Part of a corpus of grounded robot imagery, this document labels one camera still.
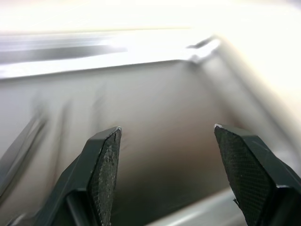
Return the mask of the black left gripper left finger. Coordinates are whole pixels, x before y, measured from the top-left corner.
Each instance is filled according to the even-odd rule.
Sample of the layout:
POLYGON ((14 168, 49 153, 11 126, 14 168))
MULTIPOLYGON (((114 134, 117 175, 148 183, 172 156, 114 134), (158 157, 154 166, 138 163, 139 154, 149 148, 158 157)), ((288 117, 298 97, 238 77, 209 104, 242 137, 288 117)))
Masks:
POLYGON ((92 136, 63 171, 38 213, 24 226, 109 226, 121 127, 92 136))

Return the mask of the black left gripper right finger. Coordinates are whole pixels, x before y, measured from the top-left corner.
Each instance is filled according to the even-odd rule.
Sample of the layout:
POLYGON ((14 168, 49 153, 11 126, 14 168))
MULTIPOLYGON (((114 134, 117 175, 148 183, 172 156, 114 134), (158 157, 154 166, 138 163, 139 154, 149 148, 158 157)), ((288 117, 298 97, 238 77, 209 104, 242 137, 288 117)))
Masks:
POLYGON ((301 178, 255 134, 215 124, 235 203, 249 226, 299 226, 301 178))

